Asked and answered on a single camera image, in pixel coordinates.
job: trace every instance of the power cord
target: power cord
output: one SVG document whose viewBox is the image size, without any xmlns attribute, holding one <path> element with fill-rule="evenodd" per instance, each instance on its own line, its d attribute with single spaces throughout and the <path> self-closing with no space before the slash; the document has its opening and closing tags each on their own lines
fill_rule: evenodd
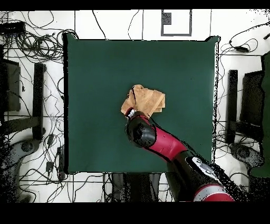
<svg viewBox="0 0 270 224">
<path fill-rule="evenodd" d="M 93 15 L 94 15 L 94 17 L 95 17 L 95 21 L 97 22 L 97 25 L 99 26 L 99 29 L 101 30 L 101 32 L 102 32 L 103 35 L 104 35 L 104 39 L 106 40 L 105 33 L 104 33 L 104 31 L 101 29 L 101 27 L 100 27 L 100 25 L 99 25 L 99 22 L 98 22 L 98 19 L 97 19 L 96 15 L 95 15 L 94 10 L 92 10 L 92 13 L 93 13 Z"/>
<path fill-rule="evenodd" d="M 137 15 L 137 13 L 138 13 L 139 11 L 140 11 L 140 10 L 138 10 L 138 11 L 134 14 L 134 16 L 132 17 L 132 19 L 131 19 L 131 21 L 130 21 L 129 28 L 128 28 L 128 36 L 129 36 L 129 39 L 131 39 L 131 37 L 130 37 L 130 35 L 129 35 L 129 29 L 130 29 L 131 23 L 132 23 L 132 21 L 133 21 L 133 18 Z"/>
<path fill-rule="evenodd" d="M 254 50 L 251 51 L 250 49 L 245 48 L 245 47 L 243 47 L 242 45 L 241 45 L 241 46 L 232 46 L 232 39 L 233 39 L 234 37 L 238 36 L 238 35 L 241 34 L 241 33 L 247 32 L 247 31 L 249 31 L 249 30 L 251 30 L 251 29 L 254 29 L 254 28 L 257 28 L 257 27 L 260 27 L 260 26 L 269 25 L 269 24 L 270 24 L 270 21 L 268 21 L 267 23 L 263 23 L 263 24 L 259 24 L 259 25 L 253 26 L 253 27 L 251 27 L 251 28 L 248 28 L 247 30 L 244 30 L 244 31 L 241 31 L 241 32 L 235 34 L 235 35 L 229 40 L 230 46 L 231 46 L 232 48 L 234 48 L 235 50 L 239 51 L 239 52 L 250 53 L 250 52 L 255 51 L 256 49 L 254 49 Z"/>
</svg>

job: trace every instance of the metal frame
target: metal frame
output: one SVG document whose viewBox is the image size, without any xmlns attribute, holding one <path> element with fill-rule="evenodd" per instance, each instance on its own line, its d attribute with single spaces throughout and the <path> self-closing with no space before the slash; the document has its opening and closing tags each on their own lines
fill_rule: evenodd
<svg viewBox="0 0 270 224">
<path fill-rule="evenodd" d="M 0 133 L 4 135 L 9 135 L 13 132 L 20 132 L 22 130 L 32 128 L 33 139 L 42 140 L 44 130 L 43 130 L 43 81 L 44 72 L 46 71 L 46 66 L 42 63 L 36 63 L 34 66 L 34 87 L 33 87 L 33 116 L 30 118 L 19 118 L 14 120 L 3 121 L 4 119 L 4 105 L 0 104 L 0 116 L 2 120 L 0 126 Z M 0 80 L 0 89 L 3 89 L 2 80 Z"/>
<path fill-rule="evenodd" d="M 185 34 L 168 34 L 164 33 L 163 26 L 166 25 L 164 23 L 164 16 L 165 16 L 164 10 L 161 10 L 161 36 L 191 36 L 192 35 L 192 10 L 189 10 L 189 33 Z"/>
</svg>

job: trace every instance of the cloth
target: cloth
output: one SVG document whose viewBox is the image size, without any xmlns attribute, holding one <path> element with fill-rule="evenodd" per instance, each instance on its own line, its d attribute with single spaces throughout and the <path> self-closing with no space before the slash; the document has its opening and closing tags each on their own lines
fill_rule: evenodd
<svg viewBox="0 0 270 224">
<path fill-rule="evenodd" d="M 153 113 L 160 113 L 165 108 L 165 94 L 144 88 L 142 85 L 135 85 L 129 91 L 121 112 L 126 114 L 130 107 L 143 112 L 150 118 Z"/>
</svg>

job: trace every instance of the black cable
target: black cable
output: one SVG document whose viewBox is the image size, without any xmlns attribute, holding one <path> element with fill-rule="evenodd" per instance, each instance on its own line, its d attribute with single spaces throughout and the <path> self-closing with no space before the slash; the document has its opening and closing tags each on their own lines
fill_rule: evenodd
<svg viewBox="0 0 270 224">
<path fill-rule="evenodd" d="M 235 34 L 235 35 L 229 40 L 230 46 L 231 46 L 232 48 L 234 48 L 234 49 L 236 49 L 236 48 L 239 47 L 239 46 L 232 46 L 232 39 L 233 39 L 234 37 L 238 36 L 239 34 L 244 33 L 244 32 L 246 32 L 246 31 L 249 31 L 249 30 L 251 30 L 251 29 L 253 29 L 253 28 L 257 28 L 257 27 L 260 27 L 260 26 L 268 25 L 268 24 L 270 24 L 270 21 L 268 21 L 267 23 L 255 25 L 255 26 L 253 26 L 253 27 L 251 27 L 251 28 L 248 28 L 247 30 L 244 30 L 244 31 L 241 31 L 241 32 Z"/>
<path fill-rule="evenodd" d="M 99 25 L 99 22 L 98 22 L 97 17 L 95 16 L 95 12 L 94 12 L 94 10 L 92 10 L 92 13 L 93 13 L 93 15 L 94 15 L 94 17 L 95 17 L 95 21 L 97 22 L 97 25 L 99 26 L 99 29 L 101 30 L 101 32 L 102 32 L 102 33 L 103 33 L 103 35 L 104 35 L 104 39 L 106 40 L 105 33 L 104 33 L 104 31 L 101 29 L 101 27 L 100 27 L 100 25 Z"/>
<path fill-rule="evenodd" d="M 64 94 L 64 93 L 61 92 L 60 89 L 59 89 L 59 82 L 60 82 L 62 79 L 64 79 L 64 77 L 62 77 L 61 79 L 59 79 L 59 81 L 58 81 L 58 83 L 57 83 L 57 90 L 58 90 L 58 92 L 60 92 L 61 94 Z"/>
<path fill-rule="evenodd" d="M 95 176 L 95 175 L 90 175 L 90 176 L 88 176 L 87 179 L 85 180 L 85 182 L 83 183 L 83 185 L 82 185 L 81 187 L 79 187 L 77 190 L 75 190 L 75 193 L 74 193 L 74 201 L 73 201 L 73 202 L 75 202 L 75 200 L 76 200 L 76 192 L 79 191 L 80 189 L 82 189 L 82 188 L 85 186 L 85 184 L 87 183 L 87 180 L 88 180 L 89 178 L 100 178 L 100 177 L 102 177 L 102 175 L 100 175 L 100 176 Z"/>
<path fill-rule="evenodd" d="M 48 26 L 48 25 L 50 25 L 53 21 L 54 21 L 54 16 L 53 16 L 53 13 L 52 13 L 52 11 L 49 11 L 50 13 L 51 13 L 51 15 L 52 15 L 52 20 L 49 22 L 49 23 L 47 23 L 46 25 L 43 25 L 43 26 L 36 26 L 35 24 L 33 24 L 32 23 L 32 21 L 30 20 L 30 16 L 29 16 L 29 14 L 30 14 L 30 11 L 28 11 L 28 14 L 27 14 L 27 16 L 28 16 L 28 19 L 29 19 L 29 22 L 33 25 L 33 27 L 34 28 L 39 28 L 39 29 L 41 29 L 41 28 L 44 28 L 45 26 Z"/>
<path fill-rule="evenodd" d="M 47 202 L 46 203 L 49 203 L 50 201 L 52 201 L 52 200 L 54 200 L 61 192 L 62 192 L 62 190 L 63 190 L 63 188 L 64 188 L 64 186 L 60 186 L 60 187 L 58 187 L 49 197 L 48 197 L 48 199 L 47 199 Z M 51 198 L 51 196 L 55 193 L 55 192 L 57 192 L 60 188 L 62 188 L 62 190 L 58 193 L 58 195 L 56 195 L 53 199 L 50 199 Z"/>
<path fill-rule="evenodd" d="M 229 179 L 231 179 L 231 178 L 232 178 L 234 175 L 236 175 L 236 174 L 241 174 L 241 175 L 245 176 L 245 177 L 249 180 L 248 175 L 246 175 L 246 174 L 244 174 L 244 173 L 241 173 L 241 172 L 233 173 L 232 175 L 229 176 Z"/>
<path fill-rule="evenodd" d="M 129 28 L 128 28 L 128 36 L 129 36 L 129 39 L 131 39 L 131 37 L 130 37 L 130 35 L 129 35 L 129 29 L 130 29 L 131 23 L 132 23 L 132 21 L 133 21 L 133 18 L 137 15 L 137 13 L 138 13 L 139 11 L 140 11 L 140 10 L 138 10 L 138 11 L 134 14 L 134 16 L 132 17 L 132 19 L 131 19 L 131 21 L 130 21 Z"/>
</svg>

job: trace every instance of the cable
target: cable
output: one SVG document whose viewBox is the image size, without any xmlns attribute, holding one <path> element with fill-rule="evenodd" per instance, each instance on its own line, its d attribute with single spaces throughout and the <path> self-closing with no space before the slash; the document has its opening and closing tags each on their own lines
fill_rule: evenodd
<svg viewBox="0 0 270 224">
<path fill-rule="evenodd" d="M 246 31 L 249 31 L 249 30 L 251 30 L 251 29 L 253 29 L 253 28 L 260 27 L 260 26 L 264 26 L 264 25 L 268 25 L 268 24 L 270 24 L 270 21 L 268 21 L 267 23 L 263 23 L 263 24 L 259 24 L 259 25 L 253 26 L 253 27 L 251 27 L 251 28 L 248 28 L 247 30 L 244 30 L 244 31 L 241 31 L 240 33 L 235 34 L 235 35 L 229 40 L 230 46 L 231 46 L 232 48 L 234 48 L 234 49 L 240 47 L 240 46 L 232 46 L 232 39 L 233 39 L 234 37 L 238 36 L 238 35 L 241 34 L 241 33 L 244 33 L 244 32 L 246 32 Z"/>
<path fill-rule="evenodd" d="M 245 177 L 249 180 L 248 175 L 246 175 L 246 174 L 244 174 L 244 173 L 241 173 L 241 172 L 233 173 L 232 175 L 229 176 L 229 179 L 231 179 L 235 174 L 241 174 L 241 175 L 245 176 Z"/>
<path fill-rule="evenodd" d="M 59 79 L 59 81 L 58 81 L 58 83 L 57 83 L 57 90 L 58 90 L 58 92 L 60 92 L 61 94 L 64 94 L 64 93 L 61 92 L 60 89 L 59 89 L 59 82 L 60 82 L 62 79 L 64 79 L 64 77 L 62 77 L 61 79 Z"/>
<path fill-rule="evenodd" d="M 88 180 L 89 178 L 100 178 L 100 177 L 102 177 L 102 176 L 103 176 L 103 175 L 100 175 L 100 176 L 90 175 L 90 176 L 88 176 L 87 179 L 85 180 L 85 182 L 83 183 L 83 185 L 82 185 L 81 187 L 79 187 L 77 190 L 75 190 L 75 193 L 74 193 L 74 201 L 73 201 L 73 202 L 75 202 L 75 200 L 76 200 L 76 192 L 79 191 L 80 189 L 82 189 L 83 186 L 85 186 L 85 184 L 86 184 L 86 182 L 87 182 L 87 180 Z"/>
<path fill-rule="evenodd" d="M 131 19 L 131 21 L 130 21 L 129 28 L 128 28 L 128 36 L 129 36 L 129 39 L 131 39 L 131 38 L 130 38 L 130 35 L 129 35 L 129 29 L 130 29 L 131 23 L 132 23 L 132 21 L 133 21 L 133 18 L 137 15 L 137 13 L 138 13 L 139 11 L 140 11 L 140 10 L 138 10 L 138 11 L 134 14 L 134 16 L 132 17 L 132 19 Z"/>
<path fill-rule="evenodd" d="M 92 10 L 92 13 L 93 13 L 93 15 L 94 15 L 94 17 L 95 17 L 95 21 L 97 22 L 97 25 L 99 26 L 99 29 L 101 30 L 101 32 L 102 32 L 102 33 L 103 33 L 103 35 L 104 35 L 104 39 L 106 40 L 105 33 L 104 33 L 104 31 L 101 29 L 101 27 L 100 27 L 100 25 L 99 25 L 99 22 L 98 22 L 97 17 L 95 16 L 95 12 L 94 12 L 94 10 Z"/>
</svg>

